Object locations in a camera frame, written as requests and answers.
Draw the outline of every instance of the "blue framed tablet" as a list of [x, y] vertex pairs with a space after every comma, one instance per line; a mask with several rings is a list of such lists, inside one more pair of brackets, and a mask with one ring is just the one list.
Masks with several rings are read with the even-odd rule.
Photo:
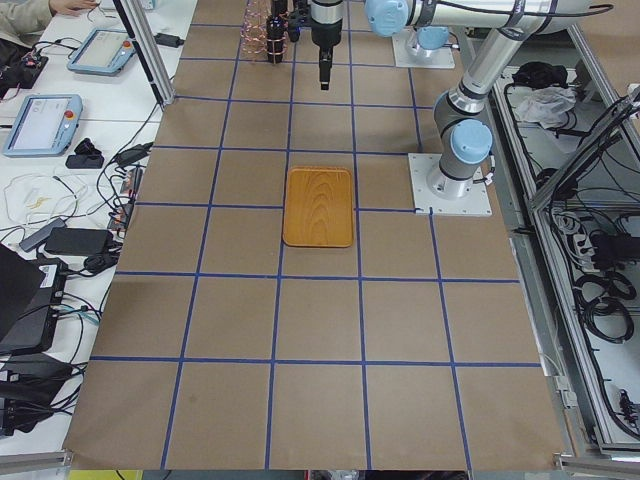
[[73, 52], [67, 68], [77, 73], [114, 76], [134, 53], [135, 48], [124, 30], [94, 28]]
[[82, 113], [79, 95], [29, 95], [24, 99], [2, 153], [7, 157], [62, 154]]

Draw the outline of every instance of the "yellow object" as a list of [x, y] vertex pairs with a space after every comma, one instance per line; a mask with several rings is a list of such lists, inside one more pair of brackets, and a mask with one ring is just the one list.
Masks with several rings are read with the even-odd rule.
[[291, 247], [353, 244], [353, 181], [336, 167], [293, 167], [287, 175], [282, 238]]
[[[118, 470], [125, 480], [141, 480], [142, 470]], [[71, 470], [68, 480], [121, 480], [115, 470]]]

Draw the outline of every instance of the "metal plate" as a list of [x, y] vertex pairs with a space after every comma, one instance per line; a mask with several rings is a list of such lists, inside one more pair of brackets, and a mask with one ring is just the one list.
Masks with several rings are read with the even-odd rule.
[[452, 69], [456, 64], [453, 60], [453, 54], [451, 49], [443, 47], [438, 50], [434, 50], [433, 54], [429, 57], [415, 58], [407, 52], [407, 40], [411, 36], [411, 31], [402, 30], [400, 33], [394, 35], [393, 40], [393, 55], [396, 59], [396, 67], [414, 67], [414, 68], [438, 68], [438, 69]]
[[[427, 174], [440, 161], [440, 154], [409, 154], [411, 172], [411, 188], [413, 189], [413, 205], [418, 215], [457, 215], [469, 217], [490, 217], [491, 204], [484, 183], [473, 184], [469, 194], [452, 201], [437, 196], [427, 186]], [[478, 168], [474, 179], [482, 178]]]

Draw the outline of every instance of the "tiled table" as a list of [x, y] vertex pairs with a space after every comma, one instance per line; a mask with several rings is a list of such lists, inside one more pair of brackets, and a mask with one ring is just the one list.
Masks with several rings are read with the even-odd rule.
[[[243, 58], [201, 0], [66, 446], [81, 468], [536, 470], [563, 450], [495, 198], [416, 216], [455, 71], [393, 68], [347, 2], [329, 92], [310, 32]], [[294, 165], [348, 168], [356, 242], [281, 242]]]

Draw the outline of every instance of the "blue joint cap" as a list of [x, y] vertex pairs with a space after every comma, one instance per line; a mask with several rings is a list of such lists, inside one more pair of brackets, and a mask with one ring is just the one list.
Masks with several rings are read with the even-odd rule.
[[390, 37], [400, 32], [409, 20], [406, 0], [367, 0], [364, 11], [371, 31], [381, 37]]
[[491, 130], [478, 120], [463, 120], [451, 133], [451, 149], [458, 159], [468, 165], [482, 163], [493, 144]]
[[442, 48], [449, 40], [449, 28], [447, 27], [421, 27], [417, 34], [418, 45], [425, 50]]

